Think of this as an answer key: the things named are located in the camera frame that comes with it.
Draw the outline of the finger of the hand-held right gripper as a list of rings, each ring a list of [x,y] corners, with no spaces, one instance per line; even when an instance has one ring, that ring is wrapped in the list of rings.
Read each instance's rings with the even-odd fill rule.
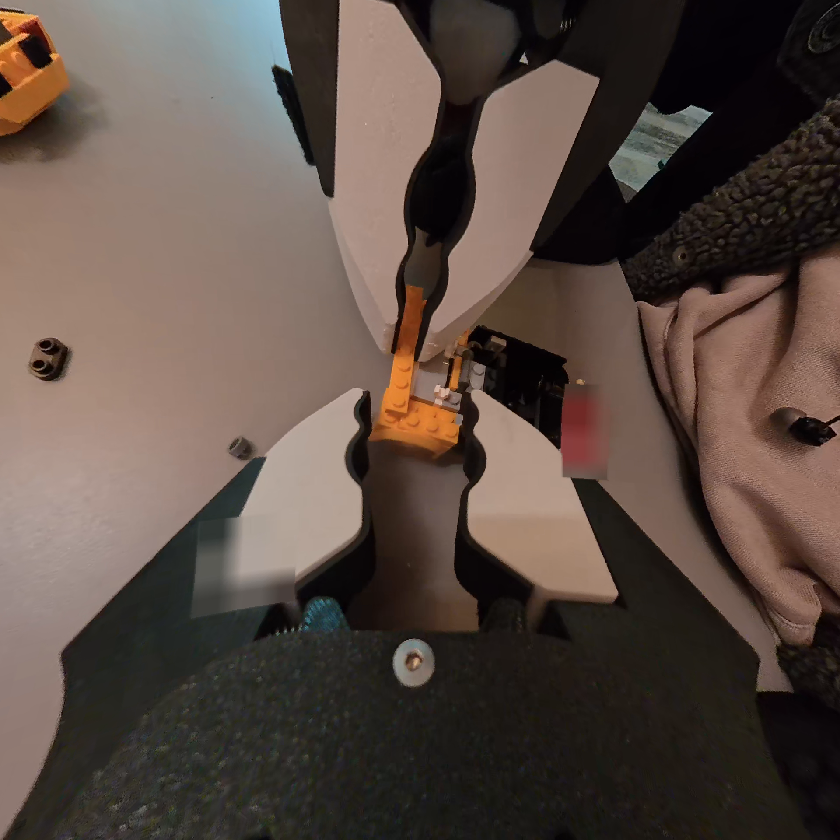
[[[329,214],[353,298],[377,348],[392,350],[397,287],[413,226],[413,177],[438,130],[440,70],[398,3],[339,3]]]
[[[532,241],[600,84],[552,60],[493,91],[471,146],[474,202],[418,359],[477,324],[532,256]]]

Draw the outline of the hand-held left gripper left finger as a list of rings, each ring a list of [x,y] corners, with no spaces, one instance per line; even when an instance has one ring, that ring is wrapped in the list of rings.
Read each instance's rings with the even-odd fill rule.
[[[355,387],[273,445],[238,517],[241,592],[267,603],[329,597],[346,611],[371,582],[371,426],[371,395]]]

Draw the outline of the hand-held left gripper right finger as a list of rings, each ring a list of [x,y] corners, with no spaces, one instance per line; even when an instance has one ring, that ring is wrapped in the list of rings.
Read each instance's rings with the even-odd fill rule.
[[[467,487],[455,573],[482,623],[499,600],[537,629],[552,602],[612,605],[618,590],[562,454],[525,419],[481,391],[463,424]]]

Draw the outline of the orange black lego car body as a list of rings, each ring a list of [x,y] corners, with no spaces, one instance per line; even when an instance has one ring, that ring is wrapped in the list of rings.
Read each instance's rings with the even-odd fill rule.
[[[437,458],[461,446],[468,395],[483,392],[561,446],[565,358],[485,327],[465,333],[429,362],[416,361],[408,413],[381,410],[373,442],[388,442]]]

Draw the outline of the long orange lego plate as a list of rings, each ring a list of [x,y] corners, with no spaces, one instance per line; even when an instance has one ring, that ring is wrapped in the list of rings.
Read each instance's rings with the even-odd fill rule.
[[[424,290],[406,285],[400,329],[393,354],[392,374],[383,397],[382,412],[391,419],[408,413],[412,396],[415,353],[425,308]]]

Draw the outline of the black rounded two-stud lego plate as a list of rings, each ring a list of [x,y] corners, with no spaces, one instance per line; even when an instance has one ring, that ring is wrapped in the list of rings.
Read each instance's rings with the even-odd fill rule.
[[[57,338],[38,340],[28,360],[28,372],[42,382],[58,380],[65,372],[70,349]]]

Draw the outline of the orange black lego car section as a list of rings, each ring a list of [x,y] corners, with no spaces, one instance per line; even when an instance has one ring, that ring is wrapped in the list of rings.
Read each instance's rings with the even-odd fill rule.
[[[1,9],[1,135],[18,133],[68,90],[62,57],[40,18]]]

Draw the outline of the person's pale hoodie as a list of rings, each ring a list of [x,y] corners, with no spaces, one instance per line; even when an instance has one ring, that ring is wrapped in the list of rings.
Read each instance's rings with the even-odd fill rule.
[[[713,525],[782,642],[838,614],[838,439],[797,442],[776,417],[838,414],[838,246],[773,273],[638,303],[658,390]]]

